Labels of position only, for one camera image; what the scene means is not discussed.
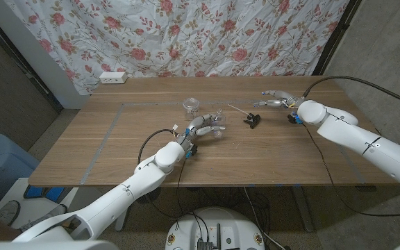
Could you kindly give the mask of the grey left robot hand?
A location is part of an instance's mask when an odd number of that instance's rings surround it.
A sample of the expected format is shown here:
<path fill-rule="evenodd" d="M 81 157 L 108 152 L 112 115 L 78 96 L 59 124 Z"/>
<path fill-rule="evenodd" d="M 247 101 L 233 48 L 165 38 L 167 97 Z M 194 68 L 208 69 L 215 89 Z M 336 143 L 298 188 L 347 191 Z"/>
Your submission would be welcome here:
<path fill-rule="evenodd" d="M 225 118 L 218 113 L 208 113 L 194 118 L 185 131 L 181 133 L 176 142 L 182 146 L 184 151 L 192 148 L 194 141 L 199 136 L 209 133 L 222 133 L 226 129 Z"/>

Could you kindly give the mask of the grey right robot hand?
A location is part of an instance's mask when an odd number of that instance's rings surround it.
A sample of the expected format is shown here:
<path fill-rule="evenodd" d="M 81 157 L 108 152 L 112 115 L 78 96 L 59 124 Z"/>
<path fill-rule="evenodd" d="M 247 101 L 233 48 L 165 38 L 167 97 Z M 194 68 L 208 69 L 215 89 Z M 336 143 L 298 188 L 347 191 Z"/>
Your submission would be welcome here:
<path fill-rule="evenodd" d="M 263 96 L 271 96 L 272 99 L 258 101 L 253 104 L 254 107 L 269 106 L 273 108 L 298 108 L 304 101 L 304 97 L 296 97 L 293 94 L 282 90 L 266 90 L 262 92 Z"/>

